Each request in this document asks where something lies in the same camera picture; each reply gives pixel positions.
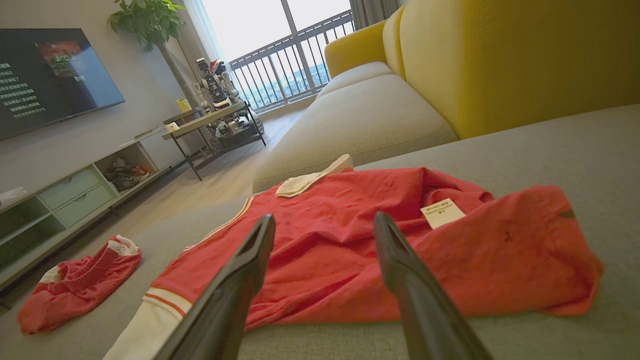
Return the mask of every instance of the television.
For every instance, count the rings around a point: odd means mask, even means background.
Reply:
[[[0,140],[124,102],[80,29],[0,29]]]

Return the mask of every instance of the sofa seat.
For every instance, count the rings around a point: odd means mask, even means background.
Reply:
[[[373,79],[382,75],[391,75],[393,73],[394,72],[391,71],[387,64],[381,61],[366,63],[364,65],[354,67],[353,69],[349,69],[342,74],[339,74],[335,78],[332,78],[331,81],[329,81],[329,83],[324,86],[322,91],[320,91],[316,99],[318,97],[329,94],[332,91],[347,87],[349,85],[353,85],[355,83],[359,83],[368,79]]]
[[[633,195],[640,177],[638,119],[640,104],[594,111],[448,143],[355,170],[428,167],[472,181],[496,198],[537,184],[560,187],[589,248],[605,266],[593,307],[580,316],[530,311],[469,322],[498,360],[635,360],[640,353],[640,214],[638,196]],[[0,359],[102,359],[138,310],[151,281],[184,247],[233,219],[245,200],[198,209],[134,234],[132,240],[143,254],[138,269],[98,307],[59,329],[32,336],[20,333],[15,318],[25,294],[0,316]],[[282,219],[276,222],[280,227]],[[68,259],[94,254],[102,245],[94,241]],[[374,360],[407,359],[408,354],[398,322],[299,323],[269,325],[244,334],[237,358]]]
[[[269,153],[253,190],[321,171],[343,154],[361,165],[457,139],[399,76],[378,76],[316,99]]]

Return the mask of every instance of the tv stand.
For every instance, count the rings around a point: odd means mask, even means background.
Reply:
[[[98,218],[115,213],[126,198],[185,164],[159,127],[73,173],[0,206],[0,294]],[[117,158],[150,170],[136,186],[119,192],[104,177]]]

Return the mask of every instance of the clothing tag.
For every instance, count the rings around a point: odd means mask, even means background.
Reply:
[[[426,208],[420,209],[432,229],[448,224],[465,216],[453,200],[446,198]]]

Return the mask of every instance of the yellow sofa backrest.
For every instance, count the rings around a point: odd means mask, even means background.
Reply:
[[[402,45],[400,44],[400,21],[404,12],[404,5],[385,20],[382,30],[382,43],[385,48],[385,62],[396,75],[404,78],[404,61]]]
[[[640,102],[640,0],[410,0],[396,15],[388,64],[460,138]]]

